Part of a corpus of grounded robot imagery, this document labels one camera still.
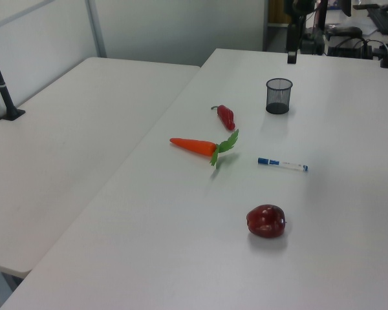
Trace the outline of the dark robot gripper body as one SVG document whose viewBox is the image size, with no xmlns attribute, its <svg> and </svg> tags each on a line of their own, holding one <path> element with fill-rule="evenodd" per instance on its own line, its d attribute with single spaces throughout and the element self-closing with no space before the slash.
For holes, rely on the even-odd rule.
<svg viewBox="0 0 388 310">
<path fill-rule="evenodd" d="M 297 52 L 301 39 L 301 27 L 299 24 L 290 23 L 286 33 L 286 52 Z"/>
</svg>

